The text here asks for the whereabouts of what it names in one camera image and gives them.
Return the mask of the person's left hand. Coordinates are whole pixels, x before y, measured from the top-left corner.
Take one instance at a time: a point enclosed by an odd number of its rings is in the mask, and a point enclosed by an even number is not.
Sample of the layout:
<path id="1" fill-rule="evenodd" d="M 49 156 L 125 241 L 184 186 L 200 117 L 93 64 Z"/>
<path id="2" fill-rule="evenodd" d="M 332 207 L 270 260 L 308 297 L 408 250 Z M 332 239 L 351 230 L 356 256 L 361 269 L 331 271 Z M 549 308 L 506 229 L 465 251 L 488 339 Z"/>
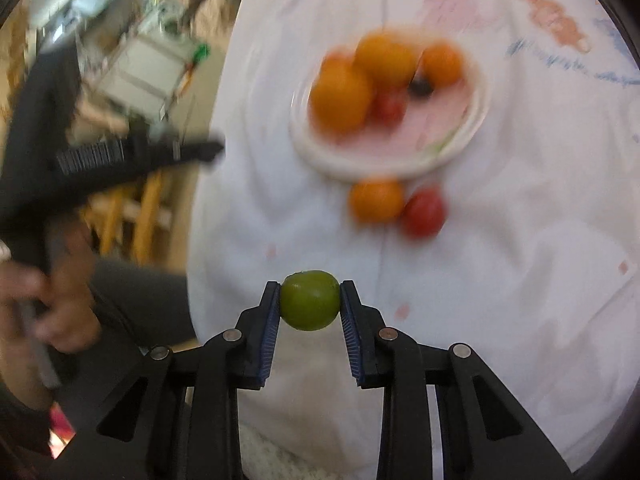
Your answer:
<path id="1" fill-rule="evenodd" d="M 89 288 L 96 263 L 90 232 L 84 222 L 67 222 L 58 226 L 58 239 L 63 248 L 49 274 L 12 260 L 1 263 L 2 356 L 30 357 L 28 336 L 16 310 L 21 300 L 43 302 L 46 312 L 37 318 L 34 335 L 58 351 L 81 352 L 99 338 L 100 323 Z"/>

